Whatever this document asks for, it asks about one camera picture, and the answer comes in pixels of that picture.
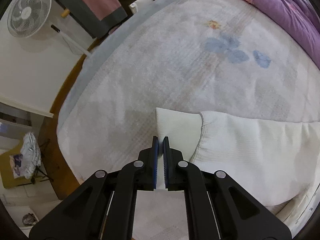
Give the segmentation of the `white button jacket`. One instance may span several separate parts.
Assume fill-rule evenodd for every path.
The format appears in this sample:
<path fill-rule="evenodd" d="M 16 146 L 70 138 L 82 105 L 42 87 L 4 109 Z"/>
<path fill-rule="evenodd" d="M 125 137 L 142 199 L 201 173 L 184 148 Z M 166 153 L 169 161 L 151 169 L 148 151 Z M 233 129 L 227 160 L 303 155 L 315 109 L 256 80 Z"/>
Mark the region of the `white button jacket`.
<path fill-rule="evenodd" d="M 261 204 L 275 206 L 319 185 L 319 123 L 156 109 L 160 139 L 201 170 L 223 170 Z"/>

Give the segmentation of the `floral bed sheet mattress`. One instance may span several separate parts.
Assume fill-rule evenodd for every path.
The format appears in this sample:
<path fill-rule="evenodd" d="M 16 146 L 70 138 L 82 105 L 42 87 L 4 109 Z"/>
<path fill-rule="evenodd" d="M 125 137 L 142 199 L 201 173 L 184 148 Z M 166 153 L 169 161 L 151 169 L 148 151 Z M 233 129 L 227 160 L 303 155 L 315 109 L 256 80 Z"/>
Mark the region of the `floral bed sheet mattress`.
<path fill-rule="evenodd" d="M 159 0 L 98 47 L 60 110 L 57 139 L 77 181 L 162 141 L 157 108 L 319 123 L 319 66 L 243 0 Z M 318 204 L 319 185 L 266 207 L 297 236 Z"/>

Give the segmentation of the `white standing fan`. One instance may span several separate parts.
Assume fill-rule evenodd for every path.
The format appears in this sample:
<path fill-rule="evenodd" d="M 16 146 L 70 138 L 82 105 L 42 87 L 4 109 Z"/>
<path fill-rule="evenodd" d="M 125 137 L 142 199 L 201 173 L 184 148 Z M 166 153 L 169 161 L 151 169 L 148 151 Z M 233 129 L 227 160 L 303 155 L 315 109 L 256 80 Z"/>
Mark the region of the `white standing fan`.
<path fill-rule="evenodd" d="M 9 33 L 18 38 L 29 38 L 47 25 L 58 33 L 67 44 L 72 44 L 87 57 L 92 56 L 87 49 L 48 20 L 51 8 L 52 0 L 14 0 L 7 19 Z"/>

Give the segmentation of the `purple floral quilt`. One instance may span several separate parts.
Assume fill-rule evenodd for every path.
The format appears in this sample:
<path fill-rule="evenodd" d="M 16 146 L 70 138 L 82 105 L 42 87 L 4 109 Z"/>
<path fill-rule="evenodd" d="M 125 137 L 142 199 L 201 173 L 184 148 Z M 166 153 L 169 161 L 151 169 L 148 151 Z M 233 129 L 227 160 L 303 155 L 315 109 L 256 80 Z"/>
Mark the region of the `purple floral quilt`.
<path fill-rule="evenodd" d="M 282 27 L 319 66 L 319 16 L 309 0 L 243 0 Z"/>

